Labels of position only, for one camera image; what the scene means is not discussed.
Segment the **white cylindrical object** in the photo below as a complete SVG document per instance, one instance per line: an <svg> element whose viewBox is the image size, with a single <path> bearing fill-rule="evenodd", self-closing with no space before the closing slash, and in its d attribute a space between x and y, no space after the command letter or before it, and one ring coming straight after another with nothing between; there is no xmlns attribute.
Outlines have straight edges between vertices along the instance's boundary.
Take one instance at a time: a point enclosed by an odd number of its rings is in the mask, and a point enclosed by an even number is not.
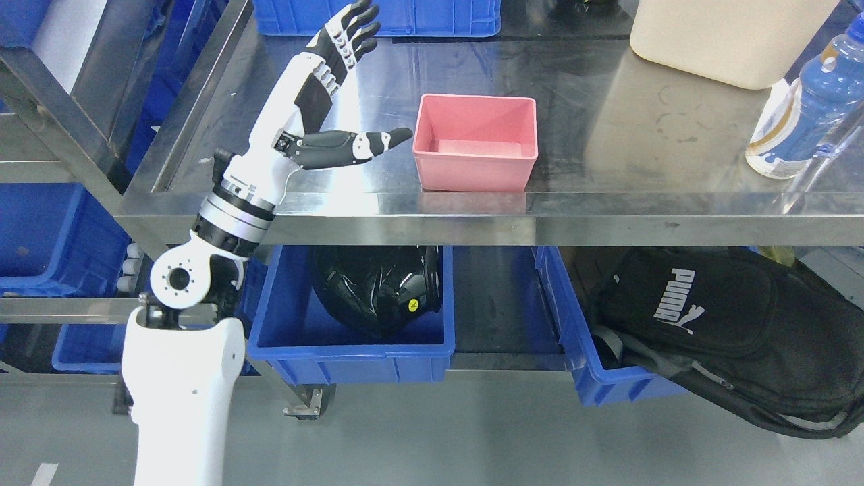
<svg viewBox="0 0 864 486"><path fill-rule="evenodd" d="M747 89L789 71L838 0L647 0L630 45L648 61Z"/></svg>
<svg viewBox="0 0 864 486"><path fill-rule="evenodd" d="M135 288L135 279L130 276L125 276L117 279L117 290L121 292L131 292Z"/></svg>
<svg viewBox="0 0 864 486"><path fill-rule="evenodd" d="M138 269L141 268L140 259L125 259L123 260L123 273L126 275L135 275Z"/></svg>
<svg viewBox="0 0 864 486"><path fill-rule="evenodd" d="M131 259L140 259L144 256L144 252L141 250L141 247L137 243L130 243L126 247L126 256Z"/></svg>

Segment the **robotic arm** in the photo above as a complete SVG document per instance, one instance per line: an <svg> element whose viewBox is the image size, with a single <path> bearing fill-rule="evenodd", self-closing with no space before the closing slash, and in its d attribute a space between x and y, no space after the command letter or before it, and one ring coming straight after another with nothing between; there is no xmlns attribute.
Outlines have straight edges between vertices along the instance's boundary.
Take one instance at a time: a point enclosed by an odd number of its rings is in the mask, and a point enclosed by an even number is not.
<svg viewBox="0 0 864 486"><path fill-rule="evenodd" d="M241 322L230 317L249 259L274 219L297 170L366 163L413 136L319 132L348 72L378 42L378 6L347 5L291 59L238 155L217 150L213 191L201 204L189 241L160 256L153 296L129 318L123 377L138 424L136 486L222 484L232 387L245 356ZM218 323L181 329L180 311L216 304Z"/></svg>

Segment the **gray floor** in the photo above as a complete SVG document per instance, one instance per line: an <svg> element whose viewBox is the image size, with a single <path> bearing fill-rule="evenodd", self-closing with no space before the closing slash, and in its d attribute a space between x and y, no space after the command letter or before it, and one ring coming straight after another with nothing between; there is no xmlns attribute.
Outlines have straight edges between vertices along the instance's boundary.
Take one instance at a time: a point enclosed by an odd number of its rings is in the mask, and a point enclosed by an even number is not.
<svg viewBox="0 0 864 486"><path fill-rule="evenodd" d="M234 395L226 485L579 484L833 486L864 481L864 427L806 441L692 395L579 405L566 374L451 375L340 386L317 422L281 416L259 381ZM0 485L131 484L136 431L109 387L0 387Z"/></svg>

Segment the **black bag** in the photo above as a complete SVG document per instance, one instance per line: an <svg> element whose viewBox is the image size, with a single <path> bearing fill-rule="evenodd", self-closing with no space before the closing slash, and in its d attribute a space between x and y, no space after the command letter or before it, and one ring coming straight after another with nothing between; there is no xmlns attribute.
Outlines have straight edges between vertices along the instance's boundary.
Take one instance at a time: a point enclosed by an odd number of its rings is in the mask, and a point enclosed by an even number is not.
<svg viewBox="0 0 864 486"><path fill-rule="evenodd" d="M754 425L833 438L864 419L864 312L801 272L743 248L634 248L593 304L622 363Z"/></svg>

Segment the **blue storage crate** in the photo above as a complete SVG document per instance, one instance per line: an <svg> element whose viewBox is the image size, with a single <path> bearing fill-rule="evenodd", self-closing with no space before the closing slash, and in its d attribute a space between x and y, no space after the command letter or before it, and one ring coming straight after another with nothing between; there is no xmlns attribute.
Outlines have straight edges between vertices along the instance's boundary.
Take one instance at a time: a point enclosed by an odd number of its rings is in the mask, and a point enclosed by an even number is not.
<svg viewBox="0 0 864 486"><path fill-rule="evenodd" d="M128 244L80 184L0 183L0 295L112 296Z"/></svg>
<svg viewBox="0 0 864 486"><path fill-rule="evenodd" d="M30 46L50 5L51 0L0 0L0 45Z"/></svg>
<svg viewBox="0 0 864 486"><path fill-rule="evenodd" d="M115 374L125 337L125 325L63 324L51 365L60 371Z"/></svg>
<svg viewBox="0 0 864 486"><path fill-rule="evenodd" d="M246 315L254 316L266 273L266 265L255 259L249 261L237 312L241 320ZM115 374L120 371L125 337L125 324L63 324L51 364L60 371ZM249 375L257 372L248 362L244 362L240 373Z"/></svg>
<svg viewBox="0 0 864 486"><path fill-rule="evenodd" d="M252 0L258 32L312 36L352 0ZM383 37L488 37L501 30L501 0L376 0Z"/></svg>
<svg viewBox="0 0 864 486"><path fill-rule="evenodd" d="M144 100L145 124L165 121L227 4L228 0L177 0Z"/></svg>
<svg viewBox="0 0 864 486"><path fill-rule="evenodd" d="M455 349L453 248L443 251L443 306L384 340L333 319L312 291L306 246L278 246L249 337L249 356L291 385L440 381Z"/></svg>
<svg viewBox="0 0 864 486"><path fill-rule="evenodd" d="M539 246L535 254L540 283L558 327L559 343L573 366L576 392L584 406L686 392L642 367L603 368L561 253L555 246Z"/></svg>

